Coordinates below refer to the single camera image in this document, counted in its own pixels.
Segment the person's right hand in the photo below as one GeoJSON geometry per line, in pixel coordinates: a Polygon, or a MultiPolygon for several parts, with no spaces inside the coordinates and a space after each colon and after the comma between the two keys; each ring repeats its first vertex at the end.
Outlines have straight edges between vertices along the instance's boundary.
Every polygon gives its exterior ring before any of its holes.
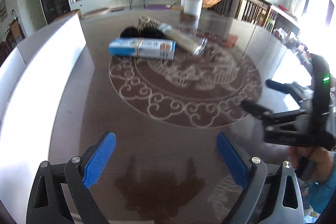
{"type": "Polygon", "coordinates": [[[288,154],[293,168],[298,168],[299,159],[305,157],[315,164],[310,179],[318,183],[325,183],[334,169],[334,153],[323,147],[289,147],[288,154]]]}

